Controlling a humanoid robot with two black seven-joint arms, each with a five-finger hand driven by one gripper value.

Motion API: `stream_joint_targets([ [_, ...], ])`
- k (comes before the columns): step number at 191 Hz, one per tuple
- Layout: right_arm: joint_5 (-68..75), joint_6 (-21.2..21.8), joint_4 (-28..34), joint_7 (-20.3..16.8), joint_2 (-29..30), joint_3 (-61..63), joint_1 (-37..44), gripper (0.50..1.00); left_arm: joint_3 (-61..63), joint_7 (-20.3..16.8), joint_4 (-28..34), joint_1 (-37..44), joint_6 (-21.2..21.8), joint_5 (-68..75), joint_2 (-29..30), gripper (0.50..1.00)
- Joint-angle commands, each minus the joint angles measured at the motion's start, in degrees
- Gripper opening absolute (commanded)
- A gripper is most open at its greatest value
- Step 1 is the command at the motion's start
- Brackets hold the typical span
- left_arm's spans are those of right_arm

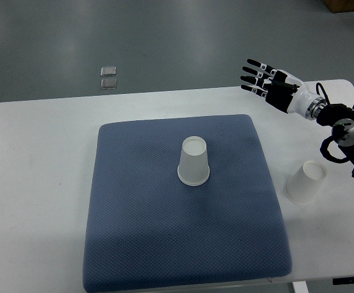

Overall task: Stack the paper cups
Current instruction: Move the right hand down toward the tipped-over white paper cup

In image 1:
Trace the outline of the black white robotic hand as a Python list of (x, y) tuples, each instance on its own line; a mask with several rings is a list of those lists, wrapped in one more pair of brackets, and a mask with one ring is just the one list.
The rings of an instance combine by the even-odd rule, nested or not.
[(266, 103), (284, 113), (292, 113), (291, 104), (296, 101), (296, 93), (302, 89), (302, 81), (257, 60), (247, 59), (247, 63), (251, 66), (242, 67), (248, 75), (240, 77), (244, 82), (241, 89), (264, 98)]

